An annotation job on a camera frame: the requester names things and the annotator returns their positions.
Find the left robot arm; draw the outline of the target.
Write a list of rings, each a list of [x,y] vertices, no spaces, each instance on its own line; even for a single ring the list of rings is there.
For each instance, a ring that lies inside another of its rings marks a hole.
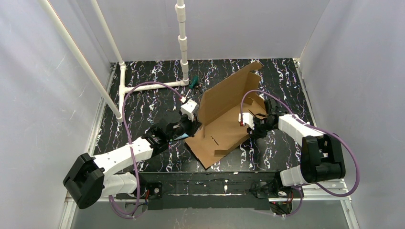
[[[80,209],[110,195],[125,193],[144,198],[153,192],[153,187],[138,172],[121,174],[120,171],[132,166],[134,161],[145,161],[163,153],[172,140],[184,134],[194,136],[200,126],[196,112],[167,112],[130,145],[101,155],[80,155],[63,185]]]

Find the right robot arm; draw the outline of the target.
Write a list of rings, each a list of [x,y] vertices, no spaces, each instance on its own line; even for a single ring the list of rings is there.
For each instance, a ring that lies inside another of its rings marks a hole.
[[[265,101],[265,114],[251,111],[240,116],[251,138],[264,138],[272,130],[290,136],[301,148],[300,164],[276,172],[277,188],[343,178],[346,174],[341,143],[330,134],[310,128],[274,99]]]

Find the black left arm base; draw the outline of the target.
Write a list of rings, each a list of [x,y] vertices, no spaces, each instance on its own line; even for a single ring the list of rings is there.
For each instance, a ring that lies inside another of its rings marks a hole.
[[[161,199],[162,198],[162,190],[163,190],[163,183],[160,181],[153,181],[149,174],[139,174],[139,181],[140,181],[140,199]]]

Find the brown cardboard box sheet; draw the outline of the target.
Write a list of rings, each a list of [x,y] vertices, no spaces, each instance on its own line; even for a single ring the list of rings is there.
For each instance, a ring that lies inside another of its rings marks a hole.
[[[254,71],[261,68],[259,62],[250,63],[203,93],[198,110],[201,129],[185,143],[205,169],[249,139],[238,120],[241,110],[266,113],[264,100],[254,92],[261,81]]]

